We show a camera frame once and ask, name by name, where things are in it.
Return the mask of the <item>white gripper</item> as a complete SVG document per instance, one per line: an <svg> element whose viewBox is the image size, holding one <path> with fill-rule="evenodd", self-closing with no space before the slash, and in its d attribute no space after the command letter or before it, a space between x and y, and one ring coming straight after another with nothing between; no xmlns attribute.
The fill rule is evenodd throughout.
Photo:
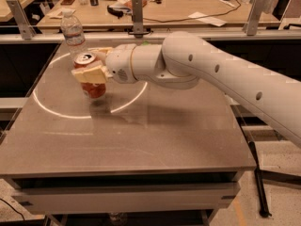
<svg viewBox="0 0 301 226"><path fill-rule="evenodd" d="M136 45L122 44L112 47L91 48L99 60L79 66L71 71L80 83L105 84L113 77L121 84L133 84L136 79L131 68L131 57Z"/></svg>

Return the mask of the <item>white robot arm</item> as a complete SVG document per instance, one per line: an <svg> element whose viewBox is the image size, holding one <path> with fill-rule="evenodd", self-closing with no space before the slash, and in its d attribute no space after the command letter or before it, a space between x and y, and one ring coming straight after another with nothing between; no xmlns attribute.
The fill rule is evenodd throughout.
<svg viewBox="0 0 301 226"><path fill-rule="evenodd" d="M74 69L80 83L147 81L171 89L190 89L204 79L253 115L301 147L301 82L212 46L187 32L174 32L161 44L122 44L103 48L99 61Z"/></svg>

